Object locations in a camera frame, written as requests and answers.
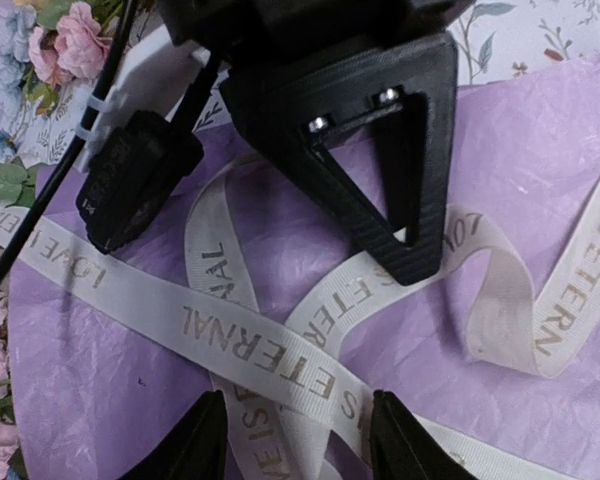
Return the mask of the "pink wrapping paper sheet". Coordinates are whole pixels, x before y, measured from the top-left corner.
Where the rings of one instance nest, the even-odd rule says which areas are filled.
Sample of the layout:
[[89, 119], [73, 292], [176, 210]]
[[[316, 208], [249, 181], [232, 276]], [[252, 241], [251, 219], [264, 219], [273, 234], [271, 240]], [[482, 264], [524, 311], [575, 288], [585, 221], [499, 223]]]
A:
[[[201, 191], [227, 166], [226, 198], [260, 313], [284, 323], [332, 270], [355, 256], [334, 223], [252, 152], [230, 125], [201, 135], [206, 158], [137, 243], [114, 257], [188, 282], [185, 235]], [[542, 290], [600, 179], [600, 54], [464, 89], [458, 101], [452, 206], [504, 233]], [[48, 220], [81, 238], [65, 187]], [[600, 479], [600, 322], [558, 376], [529, 387], [478, 365], [466, 323], [490, 255], [384, 309], [349, 333], [339, 362], [371, 391], [394, 392], [443, 449], [481, 479]], [[290, 408], [240, 386], [71, 298], [18, 263], [9, 328], [15, 411], [34, 479], [113, 479], [144, 457], [210, 388], [227, 398], [232, 479], [365, 479], [335, 433], [319, 463]]]

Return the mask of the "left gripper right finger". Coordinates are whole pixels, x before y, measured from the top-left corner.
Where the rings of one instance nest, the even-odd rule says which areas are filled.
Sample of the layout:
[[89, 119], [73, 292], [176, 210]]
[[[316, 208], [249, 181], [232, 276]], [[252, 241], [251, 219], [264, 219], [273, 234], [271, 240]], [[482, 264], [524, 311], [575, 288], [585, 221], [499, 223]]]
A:
[[369, 446], [374, 479], [475, 479], [446, 453], [393, 392], [373, 393]]

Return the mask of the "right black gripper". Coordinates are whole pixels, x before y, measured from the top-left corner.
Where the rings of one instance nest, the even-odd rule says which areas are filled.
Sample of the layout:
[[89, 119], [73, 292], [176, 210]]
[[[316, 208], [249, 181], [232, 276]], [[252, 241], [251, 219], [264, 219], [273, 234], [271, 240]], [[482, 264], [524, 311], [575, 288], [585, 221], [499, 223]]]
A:
[[157, 3], [174, 44], [193, 41], [231, 65], [268, 62], [221, 84], [237, 131], [403, 286], [441, 266], [457, 96], [452, 37], [412, 39], [471, 5]]

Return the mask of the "white printed ribbon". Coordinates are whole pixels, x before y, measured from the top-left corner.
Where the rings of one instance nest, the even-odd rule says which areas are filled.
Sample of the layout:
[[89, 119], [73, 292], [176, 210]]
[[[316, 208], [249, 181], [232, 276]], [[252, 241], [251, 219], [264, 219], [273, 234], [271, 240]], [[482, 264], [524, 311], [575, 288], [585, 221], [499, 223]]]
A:
[[[227, 166], [201, 191], [189, 218], [209, 217], [210, 234], [185, 235], [188, 282], [180, 286], [100, 254], [42, 219], [23, 261], [126, 328], [207, 369], [222, 388], [244, 387], [291, 410], [301, 439], [316, 438], [316, 465], [329, 433], [363, 461], [371, 428], [371, 388], [338, 359], [346, 336], [425, 288], [402, 287], [367, 254], [326, 275], [284, 323], [263, 316], [226, 198]], [[476, 363], [523, 387], [560, 375], [600, 322], [600, 179], [542, 290], [502, 230], [480, 211], [449, 208], [441, 276], [489, 253], [466, 323]]]

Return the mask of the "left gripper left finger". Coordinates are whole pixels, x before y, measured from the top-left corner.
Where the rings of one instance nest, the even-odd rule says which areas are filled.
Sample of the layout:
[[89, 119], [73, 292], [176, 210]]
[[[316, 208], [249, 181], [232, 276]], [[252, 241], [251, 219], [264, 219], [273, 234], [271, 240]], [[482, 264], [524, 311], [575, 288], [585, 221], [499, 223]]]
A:
[[129, 470], [129, 480], [225, 477], [228, 419], [221, 391], [204, 392], [158, 446]]

